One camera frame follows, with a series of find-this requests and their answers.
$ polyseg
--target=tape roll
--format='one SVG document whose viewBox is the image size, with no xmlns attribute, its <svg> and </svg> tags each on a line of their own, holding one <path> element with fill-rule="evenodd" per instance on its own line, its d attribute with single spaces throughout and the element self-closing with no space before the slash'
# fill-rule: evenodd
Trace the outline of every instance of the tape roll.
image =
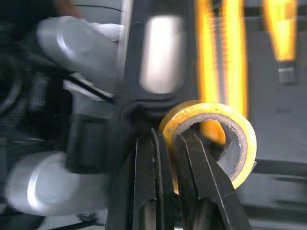
<svg viewBox="0 0 307 230">
<path fill-rule="evenodd" d="M 219 104 L 205 103 L 195 100 L 182 103 L 172 109 L 162 120 L 159 131 L 163 134 L 171 152 L 176 136 L 187 130 L 191 125 L 215 120 L 225 124 L 237 135 L 240 145 L 240 156 L 232 174 L 228 175 L 234 188 L 238 188 L 253 169 L 257 141 L 255 131 L 250 122 L 235 109 Z M 177 181 L 173 178 L 174 189 L 178 191 Z"/>
</svg>

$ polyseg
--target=white cloth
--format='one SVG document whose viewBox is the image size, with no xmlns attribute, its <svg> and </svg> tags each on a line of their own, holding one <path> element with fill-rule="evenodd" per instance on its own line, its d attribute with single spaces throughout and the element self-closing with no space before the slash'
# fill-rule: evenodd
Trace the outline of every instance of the white cloth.
<svg viewBox="0 0 307 230">
<path fill-rule="evenodd" d="M 103 35 L 110 38 L 113 42 L 117 42 L 120 39 L 121 31 L 123 25 L 118 24 L 99 24 L 90 23 L 90 25 L 97 31 L 101 32 Z"/>
</svg>

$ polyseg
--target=metal surface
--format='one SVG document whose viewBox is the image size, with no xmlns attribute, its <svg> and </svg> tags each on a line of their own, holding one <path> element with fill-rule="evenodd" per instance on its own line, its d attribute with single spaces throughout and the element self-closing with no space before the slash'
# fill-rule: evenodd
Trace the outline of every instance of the metal surface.
<svg viewBox="0 0 307 230">
<path fill-rule="evenodd" d="M 185 230 L 251 230 L 226 173 L 190 130 L 174 144 Z"/>
<path fill-rule="evenodd" d="M 64 16 L 42 21 L 37 37 L 44 52 L 69 71 L 84 74 L 114 93 L 117 45 L 86 21 Z"/>
<path fill-rule="evenodd" d="M 107 230 L 174 229 L 175 197 L 163 136 L 140 137 L 110 190 Z"/>
<path fill-rule="evenodd" d="M 171 150 L 174 147 L 177 135 L 187 130 L 191 125 L 207 120 L 216 120 L 221 124 L 227 125 L 235 132 L 238 138 L 240 155 L 234 168 L 231 169 L 228 175 L 233 182 L 233 186 L 237 188 L 246 180 L 254 166 L 257 141 L 249 121 L 236 110 L 218 103 L 204 103 L 202 101 L 182 103 L 169 111 L 163 118 L 159 130 L 163 133 L 168 148 Z"/>
<path fill-rule="evenodd" d="M 39 216 L 83 214 L 106 208 L 108 178 L 69 173 L 65 154 L 40 152 L 16 165 L 6 184 L 9 204 Z"/>
<path fill-rule="evenodd" d="M 184 82 L 185 33 L 178 16 L 149 19 L 144 37 L 140 84 L 148 92 L 170 93 Z"/>
</svg>

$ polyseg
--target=yellow light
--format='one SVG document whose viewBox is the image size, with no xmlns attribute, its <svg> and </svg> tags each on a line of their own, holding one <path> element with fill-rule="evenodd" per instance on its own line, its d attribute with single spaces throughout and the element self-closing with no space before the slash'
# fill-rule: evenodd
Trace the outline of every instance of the yellow light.
<svg viewBox="0 0 307 230">
<path fill-rule="evenodd" d="M 278 61 L 295 59 L 296 11 L 297 0 L 263 0 L 264 21 Z"/>
<path fill-rule="evenodd" d="M 243 0 L 223 1 L 222 38 L 226 103 L 247 117 L 248 67 Z"/>
</svg>

